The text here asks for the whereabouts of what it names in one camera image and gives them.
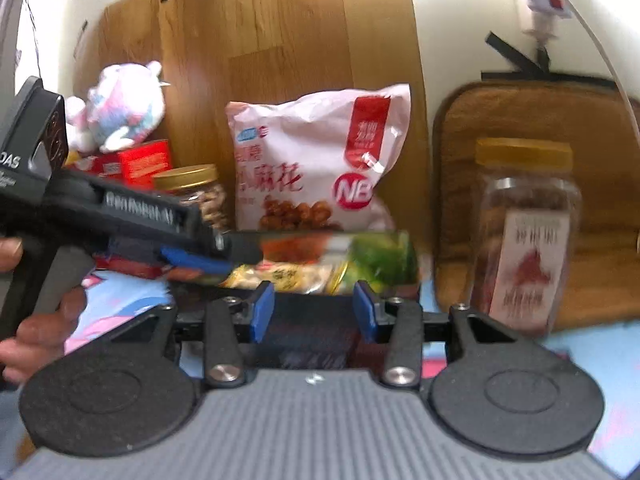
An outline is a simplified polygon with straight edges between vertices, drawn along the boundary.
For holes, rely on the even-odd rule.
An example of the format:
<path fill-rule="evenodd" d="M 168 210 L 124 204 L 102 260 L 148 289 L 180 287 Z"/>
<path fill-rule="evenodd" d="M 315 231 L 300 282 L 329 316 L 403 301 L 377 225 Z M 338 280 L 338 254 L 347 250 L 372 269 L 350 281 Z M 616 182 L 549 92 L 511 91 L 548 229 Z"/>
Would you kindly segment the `person's left hand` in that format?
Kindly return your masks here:
<path fill-rule="evenodd" d="M 52 312 L 37 312 L 25 318 L 16 335 L 1 343 L 3 380 L 21 386 L 43 367 L 64 354 L 65 343 L 76 330 L 87 307 L 87 295 L 81 281 L 93 268 L 93 260 L 79 250 L 63 250 L 62 261 L 70 270 L 58 276 L 58 287 L 64 292 L 54 295 L 60 300 Z"/>

